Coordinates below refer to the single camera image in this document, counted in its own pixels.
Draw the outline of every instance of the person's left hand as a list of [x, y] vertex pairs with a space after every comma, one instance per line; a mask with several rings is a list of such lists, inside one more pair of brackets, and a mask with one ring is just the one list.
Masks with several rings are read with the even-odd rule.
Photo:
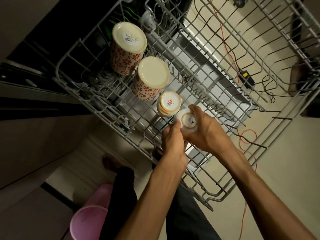
[[183, 140], [180, 127], [181, 122], [177, 120], [162, 131], [162, 149], [163, 157], [166, 157], [177, 170], [181, 170], [182, 174], [188, 165], [185, 153], [188, 142]]

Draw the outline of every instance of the black pants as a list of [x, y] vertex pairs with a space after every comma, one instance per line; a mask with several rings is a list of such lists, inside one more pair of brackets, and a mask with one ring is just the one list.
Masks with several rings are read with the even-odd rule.
[[[117, 170], [113, 190], [99, 240], [114, 239], [137, 204], [134, 171], [127, 167]], [[167, 239], [221, 240], [206, 219], [193, 196], [178, 186], [166, 217]]]

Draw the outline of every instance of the floor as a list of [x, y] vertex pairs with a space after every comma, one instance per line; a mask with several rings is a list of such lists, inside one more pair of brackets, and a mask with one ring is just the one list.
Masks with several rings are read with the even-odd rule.
[[[232, 26], [237, 26], [238, 20], [242, 20], [249, 11], [254, 9], [253, 3], [249, 2], [243, 9], [233, 13], [234, 7], [231, 2], [225, 3], [225, 0], [213, 0], [213, 3], [216, 8], [219, 9], [219, 15], [223, 15], [224, 17], [231, 15], [228, 20]], [[268, 8], [272, 9], [276, 5], [277, 3], [271, 3]], [[198, 10], [201, 9], [203, 6], [201, 0], [196, 0], [196, 6]], [[289, 15], [289, 13], [286, 13], [287, 11], [287, 9], [284, 9], [283, 12], [277, 16], [277, 19]], [[208, 23], [213, 29], [219, 28], [219, 21], [217, 21], [216, 18], [211, 18], [214, 10], [203, 8], [200, 12], [206, 20], [209, 20]], [[270, 62], [272, 64], [272, 69], [283, 81], [279, 83], [285, 86], [285, 82], [289, 81], [290, 69], [284, 68], [292, 66], [296, 59], [293, 57], [282, 60], [292, 55], [289, 48], [284, 48], [275, 53], [272, 52], [286, 46], [285, 40], [282, 39], [270, 42], [275, 37], [275, 34], [272, 33], [273, 31], [259, 36], [259, 34], [262, 34], [264, 30], [270, 27], [269, 21], [264, 20], [254, 28], [249, 28], [253, 26], [259, 18], [259, 15], [261, 15], [261, 13], [258, 10], [254, 10], [252, 15], [239, 23], [237, 26], [237, 29], [239, 29], [237, 30], [237, 35], [241, 34], [246, 40], [249, 40], [253, 49], [258, 49], [263, 46], [263, 48], [259, 49], [258, 54], [264, 58], [263, 60], [266, 63]], [[193, 6], [187, 17], [191, 21], [195, 19], [196, 14]], [[189, 27], [192, 33], [196, 33], [195, 27], [197, 29], [204, 27], [203, 20], [199, 17], [195, 19], [192, 24], [194, 26], [191, 25]], [[224, 30], [224, 32], [225, 37], [227, 37], [229, 32], [227, 30]], [[206, 47], [211, 52], [214, 52], [214, 47], [218, 47], [221, 41], [215, 40], [215, 38], [210, 39], [211, 36], [212, 32], [204, 27], [202, 29], [202, 36], [198, 38], [203, 44], [206, 44], [205, 38], [210, 40], [210, 43], [206, 44]], [[247, 66], [248, 62], [252, 62], [252, 57], [248, 54], [243, 54], [245, 50], [237, 45], [236, 39], [230, 37], [227, 43], [231, 47], [236, 47], [234, 52], [238, 57], [243, 56], [243, 58], [238, 61], [240, 66]], [[220, 45], [214, 55], [218, 60], [221, 60], [221, 65], [225, 69], [229, 69], [229, 73], [234, 76], [234, 71], [230, 69], [230, 60], [228, 63], [228, 59], [222, 59], [222, 56], [226, 55], [225, 48]], [[259, 69], [261, 70], [261, 66], [257, 61], [253, 61], [252, 64], [247, 67], [247, 70], [251, 74]], [[264, 75], [265, 73], [261, 72], [255, 81], [259, 82]], [[279, 95], [284, 94], [280, 87], [274, 89], [273, 92]], [[263, 96], [267, 100], [270, 99], [265, 94]], [[289, 98], [282, 97], [276, 98], [276, 103], [273, 104], [264, 102], [262, 99], [259, 99], [259, 102], [266, 110], [284, 110], [284, 112], [279, 115], [281, 117], [287, 116], [289, 110], [300, 102], [292, 113], [289, 114], [290, 117], [294, 117], [303, 103], [298, 98], [290, 100]], [[251, 114], [251, 118], [246, 119], [246, 127], [241, 126], [239, 131], [241, 133], [245, 129], [253, 129], [260, 135], [257, 142], [265, 145], [268, 149], [261, 149], [256, 152], [256, 156], [261, 155], [258, 158], [257, 173], [307, 228], [309, 228], [317, 238], [320, 238], [320, 228], [318, 227], [320, 224], [320, 205], [318, 203], [320, 201], [320, 192], [317, 191], [320, 180], [318, 173], [320, 170], [320, 161], [318, 160], [318, 155], [320, 155], [319, 119], [297, 116], [289, 124], [289, 120], [281, 122], [282, 120], [273, 119], [272, 117], [276, 115], [277, 113], [254, 111]], [[264, 130], [271, 121], [273, 121], [272, 124]], [[249, 140], [254, 140], [254, 134], [251, 132], [247, 132], [245, 136]], [[142, 135], [138, 131], [134, 131], [130, 135], [130, 138], [132, 141], [139, 142], [141, 141]], [[235, 145], [238, 146], [239, 137], [233, 135], [231, 139]], [[145, 140], [142, 141], [141, 146], [146, 150], [153, 148], [153, 146]], [[254, 152], [256, 149], [257, 148], [253, 146], [250, 148], [250, 151]], [[90, 194], [99, 185], [114, 180], [114, 173], [106, 171], [102, 166], [101, 157], [106, 152], [113, 154], [119, 158], [120, 161], [134, 168], [136, 173], [134, 188], [139, 197], [152, 172], [151, 162], [102, 122], [82, 141], [73, 153], [67, 156], [65, 163], [48, 178], [47, 183], [75, 203], [79, 205], [84, 204]], [[206, 164], [205, 169], [210, 175], [214, 175], [214, 177], [217, 178], [225, 173], [225, 169], [215, 158], [212, 158]], [[216, 190], [216, 185], [206, 173], [201, 171], [198, 177], [207, 189], [212, 191]], [[186, 183], [192, 185], [192, 180], [186, 178]], [[245, 200], [238, 188], [236, 187], [222, 202], [211, 201], [210, 205], [214, 209], [213, 212], [199, 203], [200, 208], [220, 237], [226, 240], [238, 239], [245, 205]], [[163, 228], [159, 239], [166, 239], [165, 228]], [[244, 219], [242, 239], [262, 239], [249, 209], [247, 209]]]

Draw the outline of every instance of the pink bucket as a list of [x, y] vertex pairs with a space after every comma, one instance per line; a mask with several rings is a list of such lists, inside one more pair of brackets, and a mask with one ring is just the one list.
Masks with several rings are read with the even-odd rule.
[[108, 213], [113, 184], [101, 185], [71, 219], [70, 233], [74, 240], [99, 240]]

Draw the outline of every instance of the forearm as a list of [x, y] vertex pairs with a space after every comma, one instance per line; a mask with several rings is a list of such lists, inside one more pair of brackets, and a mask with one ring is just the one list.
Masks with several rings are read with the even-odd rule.
[[255, 173], [242, 152], [234, 149], [222, 157], [264, 239], [315, 239]]
[[163, 156], [116, 239], [158, 239], [181, 176]]

